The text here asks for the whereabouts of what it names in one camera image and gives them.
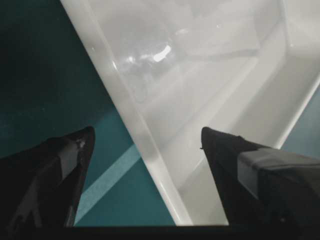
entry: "floor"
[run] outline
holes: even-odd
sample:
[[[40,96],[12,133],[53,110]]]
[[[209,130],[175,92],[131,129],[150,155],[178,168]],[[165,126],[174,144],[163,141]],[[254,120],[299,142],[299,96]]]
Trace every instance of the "floor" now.
[[[0,16],[0,158],[93,126],[76,226],[174,225],[60,2],[4,0]],[[283,149],[320,158],[319,117],[318,89]]]

